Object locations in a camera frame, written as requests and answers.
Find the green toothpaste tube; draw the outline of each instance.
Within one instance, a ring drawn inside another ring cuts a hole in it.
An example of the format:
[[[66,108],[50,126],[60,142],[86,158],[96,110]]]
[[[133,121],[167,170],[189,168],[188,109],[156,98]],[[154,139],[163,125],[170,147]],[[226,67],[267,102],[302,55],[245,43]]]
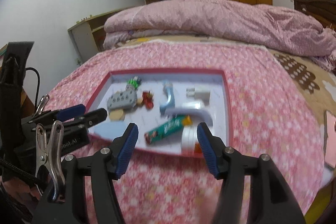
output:
[[[172,120],[158,126],[157,128],[152,129],[149,132],[145,133],[146,143],[151,144],[163,138],[170,136],[171,134],[179,131],[184,126],[192,125],[190,116],[177,116]]]

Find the pink blanket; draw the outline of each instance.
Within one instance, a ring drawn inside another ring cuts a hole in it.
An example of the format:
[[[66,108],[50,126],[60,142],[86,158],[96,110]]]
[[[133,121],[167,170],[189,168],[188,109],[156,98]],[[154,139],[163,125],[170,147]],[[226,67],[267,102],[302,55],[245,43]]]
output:
[[[284,7],[231,0],[166,0],[119,12],[105,23],[105,49],[132,38],[197,33],[260,44],[336,68],[336,33]]]
[[[249,156],[270,154],[302,211],[307,212],[322,179],[323,138],[288,73],[262,48],[155,42],[101,52],[50,92],[46,108],[86,105],[110,71],[158,67],[223,70],[231,99],[233,147]],[[74,154],[92,155],[106,145],[93,138]],[[94,224],[90,180],[85,185],[90,223]],[[195,224],[202,196],[212,190],[218,196],[221,181],[214,179],[202,159],[135,151],[126,174],[114,187],[126,223]],[[248,200],[246,194],[243,221]]]

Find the tray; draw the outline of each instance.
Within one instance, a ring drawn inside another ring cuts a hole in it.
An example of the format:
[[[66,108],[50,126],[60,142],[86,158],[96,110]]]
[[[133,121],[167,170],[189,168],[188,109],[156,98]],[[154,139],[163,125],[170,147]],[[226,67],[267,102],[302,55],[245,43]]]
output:
[[[113,140],[121,136],[128,123],[134,122],[139,128],[139,138],[135,148],[160,154],[184,155],[181,152],[182,131],[175,133],[167,138],[148,145],[144,139],[144,133],[167,122],[166,116],[161,116],[159,111],[160,104],[167,101],[167,96],[163,91],[165,81],[173,84],[175,107],[182,103],[194,101],[192,97],[186,96],[186,89],[195,86],[205,87],[210,90],[210,101],[206,105],[206,110],[211,114],[213,127],[210,128],[213,135],[220,137],[225,145],[232,145],[232,119],[230,108],[230,97],[226,84],[224,72],[214,69],[184,69],[184,68],[156,68],[156,69],[137,69],[120,70],[110,72],[100,83],[96,91],[86,105],[87,111],[98,108],[107,110],[108,98],[116,91],[125,90],[126,83],[130,78],[138,76],[142,83],[137,89],[138,97],[142,96],[143,91],[151,91],[154,94],[154,108],[147,110],[145,106],[135,107],[131,111],[126,111],[123,122],[114,122],[112,127],[109,117],[103,123],[109,123],[110,132],[98,135],[95,127],[89,129],[89,133],[105,140]],[[192,116],[193,125],[202,122],[200,118]]]

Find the metal clip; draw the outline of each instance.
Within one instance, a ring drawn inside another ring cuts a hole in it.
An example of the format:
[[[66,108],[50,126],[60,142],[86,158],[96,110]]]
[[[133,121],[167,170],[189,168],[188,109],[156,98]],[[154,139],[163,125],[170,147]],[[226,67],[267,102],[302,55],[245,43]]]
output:
[[[54,183],[53,201],[56,201],[64,189],[65,178],[61,168],[61,148],[64,127],[62,122],[55,121],[51,128],[49,142],[47,133],[40,123],[36,126],[36,173],[35,177],[47,181],[48,172]]]
[[[42,98],[41,98],[41,100],[38,104],[38,107],[37,107],[35,113],[33,114],[33,116],[40,115],[43,112],[43,109],[44,109],[45,105],[48,103],[49,99],[50,99],[50,96],[48,94],[42,96]]]

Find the red toy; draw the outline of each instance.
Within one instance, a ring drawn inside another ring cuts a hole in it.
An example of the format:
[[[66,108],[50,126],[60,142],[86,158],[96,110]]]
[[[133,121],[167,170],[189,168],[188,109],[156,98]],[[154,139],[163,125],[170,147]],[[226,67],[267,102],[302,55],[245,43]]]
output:
[[[154,107],[153,103],[153,93],[150,91],[142,92],[143,103],[146,106],[146,109],[152,109]]]

